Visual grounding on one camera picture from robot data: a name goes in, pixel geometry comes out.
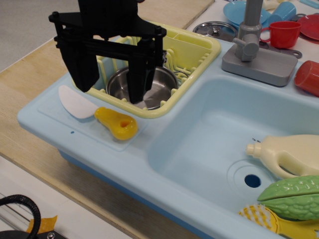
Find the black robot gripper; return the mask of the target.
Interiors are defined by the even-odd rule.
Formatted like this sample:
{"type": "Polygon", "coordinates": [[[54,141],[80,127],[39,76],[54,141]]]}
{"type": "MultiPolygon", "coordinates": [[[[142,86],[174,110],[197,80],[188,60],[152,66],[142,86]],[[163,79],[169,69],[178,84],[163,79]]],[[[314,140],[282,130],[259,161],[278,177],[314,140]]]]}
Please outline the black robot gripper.
{"type": "MultiPolygon", "coordinates": [[[[76,85],[89,91],[99,79],[96,55],[126,58],[135,53],[164,59],[166,30],[138,15],[138,0],[80,0],[79,12],[53,12],[55,41],[76,85]]],[[[129,99],[137,104],[152,87],[155,65],[143,57],[129,59],[129,99]]]]}

